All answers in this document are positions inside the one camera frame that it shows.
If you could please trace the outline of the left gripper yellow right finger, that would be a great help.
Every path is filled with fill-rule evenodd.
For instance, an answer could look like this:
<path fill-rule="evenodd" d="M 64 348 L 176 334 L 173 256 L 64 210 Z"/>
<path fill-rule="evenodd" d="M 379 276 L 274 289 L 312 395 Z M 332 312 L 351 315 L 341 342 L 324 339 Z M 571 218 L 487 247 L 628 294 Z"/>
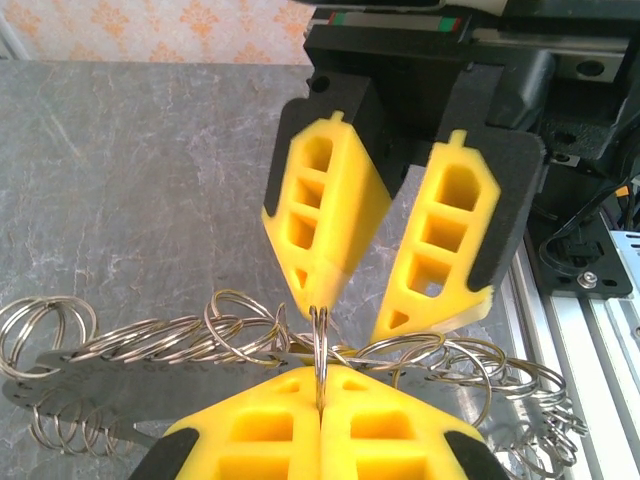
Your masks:
<path fill-rule="evenodd" d="M 322 479 L 506 479 L 470 424 L 356 370 L 331 365 Z"/>

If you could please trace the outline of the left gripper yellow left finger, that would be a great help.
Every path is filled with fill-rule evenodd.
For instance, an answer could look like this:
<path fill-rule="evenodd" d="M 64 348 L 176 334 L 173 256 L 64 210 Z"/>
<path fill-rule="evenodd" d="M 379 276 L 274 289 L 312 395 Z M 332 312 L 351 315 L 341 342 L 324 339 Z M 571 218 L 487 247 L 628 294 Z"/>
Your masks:
<path fill-rule="evenodd" d="M 312 367 L 300 367 L 171 425 L 132 479 L 318 479 Z"/>

